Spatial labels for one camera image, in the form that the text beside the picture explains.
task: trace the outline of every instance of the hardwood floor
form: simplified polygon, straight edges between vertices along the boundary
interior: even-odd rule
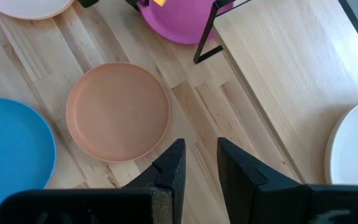
[[[216,46],[214,41],[206,48]],[[229,223],[219,184],[216,139],[224,136],[298,180],[260,112],[241,87],[223,53],[195,65],[195,46],[156,34],[125,1],[101,0],[83,9],[22,21],[0,14],[0,96],[41,112],[58,144],[50,188],[120,187],[145,170],[177,138],[187,145],[183,223]],[[75,82],[106,62],[130,62],[151,71],[168,91],[171,121],[158,147],[135,161],[97,161],[73,142],[65,105]]]

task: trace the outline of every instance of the plate rim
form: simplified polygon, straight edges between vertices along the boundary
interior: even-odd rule
[[[57,160],[57,147],[56,147],[56,140],[55,140],[55,136],[53,135],[53,131],[49,125],[49,123],[47,122],[47,120],[41,116],[41,114],[36,111],[35,109],[33,109],[32,107],[30,107],[29,105],[25,104],[25,103],[22,103],[20,101],[17,101],[17,100],[13,100],[13,99],[10,99],[10,98],[5,98],[5,97],[0,97],[0,101],[7,101],[7,102],[11,102],[11,103],[15,103],[19,106],[22,106],[26,109],[30,109],[31,112],[35,113],[39,118],[41,118],[42,122],[46,125],[46,127],[48,128],[48,133],[50,134],[50,136],[52,137],[52,142],[53,142],[53,165],[52,165],[52,168],[50,170],[50,173],[48,175],[48,179],[47,181],[45,182],[45,185],[43,187],[43,189],[45,189],[48,184],[50,183],[50,180],[52,179],[52,176],[55,172],[55,168],[56,168],[56,160]]]
[[[332,161],[333,146],[335,143],[335,138],[337,136],[339,129],[342,127],[343,123],[345,122],[345,120],[356,109],[358,109],[358,103],[354,107],[349,109],[347,112],[345,112],[339,118],[339,120],[335,124],[333,130],[331,131],[331,134],[329,135],[327,146],[326,146],[326,152],[325,152],[325,160],[324,160],[324,172],[325,172],[325,179],[326,179],[327,184],[337,184],[337,183],[333,183],[332,169],[331,169],[331,161]]]
[[[14,16],[12,14],[8,14],[7,12],[2,12],[2,10],[0,10],[0,13],[4,14],[4,15],[7,15],[9,17],[12,17],[12,18],[16,18],[16,19],[23,19],[23,20],[28,20],[28,21],[40,21],[40,20],[43,20],[43,19],[50,19],[52,17],[55,17],[57,15],[59,15],[60,13],[66,11],[66,9],[68,9],[73,3],[74,3],[75,0],[68,0],[67,4],[63,5],[62,8],[60,8],[58,11],[55,11],[53,13],[50,13],[50,14],[46,14],[46,15],[43,15],[43,16],[39,16],[39,17],[21,17],[21,16]]]

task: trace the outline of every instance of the table top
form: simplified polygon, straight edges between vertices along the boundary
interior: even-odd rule
[[[253,0],[214,29],[299,178],[322,183],[334,125],[358,103],[358,34],[337,0]]]

